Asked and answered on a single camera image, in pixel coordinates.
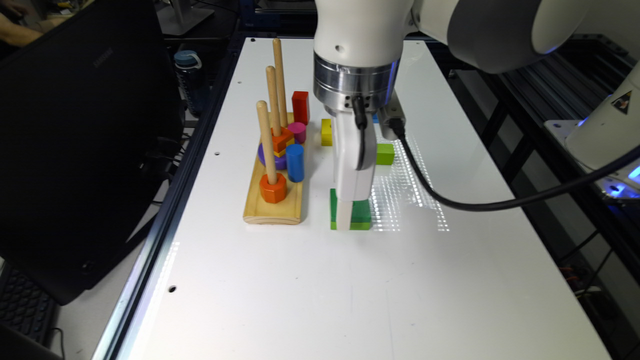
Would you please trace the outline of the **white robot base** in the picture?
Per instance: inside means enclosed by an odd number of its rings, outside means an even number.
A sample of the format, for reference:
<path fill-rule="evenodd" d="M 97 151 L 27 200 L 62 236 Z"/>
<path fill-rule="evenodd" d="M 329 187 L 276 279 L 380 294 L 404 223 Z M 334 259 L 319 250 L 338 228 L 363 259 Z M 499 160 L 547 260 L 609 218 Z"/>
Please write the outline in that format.
<path fill-rule="evenodd" d="M 544 127 L 586 172 L 595 171 L 639 145 L 639 67 L 583 120 L 549 120 Z M 596 181 L 606 199 L 639 200 L 639 159 Z"/>

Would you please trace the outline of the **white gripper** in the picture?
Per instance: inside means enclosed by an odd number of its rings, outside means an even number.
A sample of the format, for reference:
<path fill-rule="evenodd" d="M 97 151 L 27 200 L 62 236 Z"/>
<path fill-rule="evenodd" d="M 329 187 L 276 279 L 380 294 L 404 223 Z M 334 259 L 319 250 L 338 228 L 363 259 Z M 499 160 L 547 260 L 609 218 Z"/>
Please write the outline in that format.
<path fill-rule="evenodd" d="M 336 229 L 348 231 L 353 202 L 367 200 L 375 173 L 377 139 L 370 113 L 366 128 L 356 126 L 353 112 L 337 112 L 332 119 L 334 181 L 336 184 Z"/>

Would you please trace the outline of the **person forearm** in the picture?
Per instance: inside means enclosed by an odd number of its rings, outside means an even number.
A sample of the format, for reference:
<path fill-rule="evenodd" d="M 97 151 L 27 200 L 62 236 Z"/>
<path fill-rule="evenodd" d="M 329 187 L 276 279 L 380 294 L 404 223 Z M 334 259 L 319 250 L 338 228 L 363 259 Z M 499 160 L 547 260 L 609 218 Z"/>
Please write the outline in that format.
<path fill-rule="evenodd" d="M 21 18 L 30 9 L 11 0 L 1 0 L 1 41 L 14 47 L 24 47 L 43 36 L 42 32 L 14 23 L 7 14 Z"/>

